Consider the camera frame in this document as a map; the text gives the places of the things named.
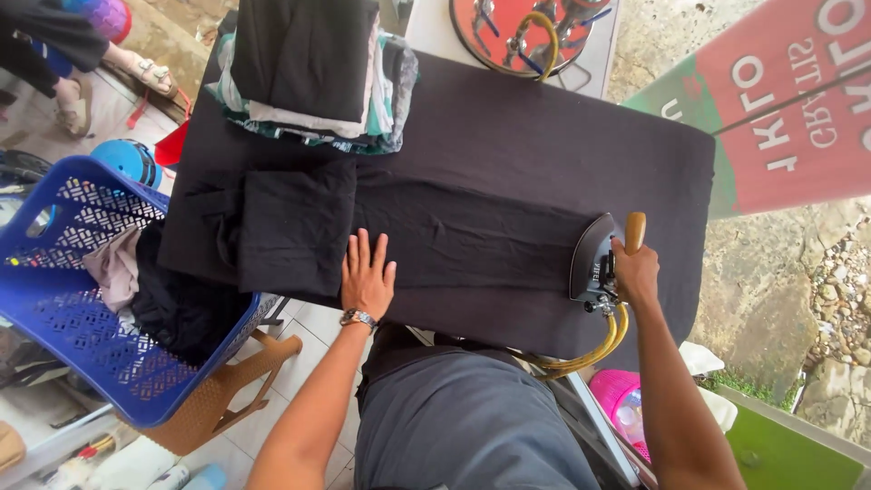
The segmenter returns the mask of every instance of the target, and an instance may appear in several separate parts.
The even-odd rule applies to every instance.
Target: stack of folded clothes
[[[378,25],[372,0],[243,0],[206,86],[248,131],[310,146],[384,154],[402,147],[418,79],[405,39]]]

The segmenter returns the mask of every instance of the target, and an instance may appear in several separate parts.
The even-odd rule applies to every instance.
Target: ironing board
[[[562,89],[418,52],[421,81],[399,153],[358,157],[398,174],[472,188],[584,214],[647,213],[646,242],[677,285],[662,297],[675,341],[689,335],[701,283],[713,139],[689,126]],[[202,86],[217,81],[213,50]],[[221,115],[202,92],[188,128],[159,261],[167,268],[235,283],[186,194],[213,171],[288,170],[345,158],[250,133]],[[568,289],[569,264],[566,264]],[[338,308],[334,297],[275,291]],[[606,326],[599,314],[556,291],[425,288],[396,291],[396,322],[538,354],[573,358],[596,347]],[[634,324],[602,367],[638,368]]]

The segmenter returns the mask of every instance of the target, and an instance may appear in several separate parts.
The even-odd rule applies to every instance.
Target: wristwatch
[[[375,321],[374,318],[369,316],[369,314],[365,311],[358,310],[357,308],[349,308],[345,311],[345,314],[341,316],[341,320],[339,320],[339,324],[341,326],[350,325],[351,323],[365,323],[369,326],[371,331],[369,335],[375,333],[375,327],[378,326],[378,322]]]

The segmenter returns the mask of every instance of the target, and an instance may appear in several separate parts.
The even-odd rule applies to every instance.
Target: right hand
[[[618,296],[629,304],[657,302],[659,257],[642,245],[635,255],[627,255],[619,238],[611,239],[614,251]]]
[[[348,252],[341,262],[341,307],[357,308],[376,322],[381,320],[390,300],[396,279],[396,262],[384,265],[387,235],[380,234],[375,253],[369,254],[369,233],[364,228],[348,238]]]

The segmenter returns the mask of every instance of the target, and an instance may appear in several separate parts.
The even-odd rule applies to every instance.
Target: left hand
[[[369,254],[369,233],[363,228],[348,237],[348,252],[341,262],[341,307],[357,308],[376,322],[381,320],[393,299],[396,262],[384,266],[387,236],[380,234],[375,254]]]

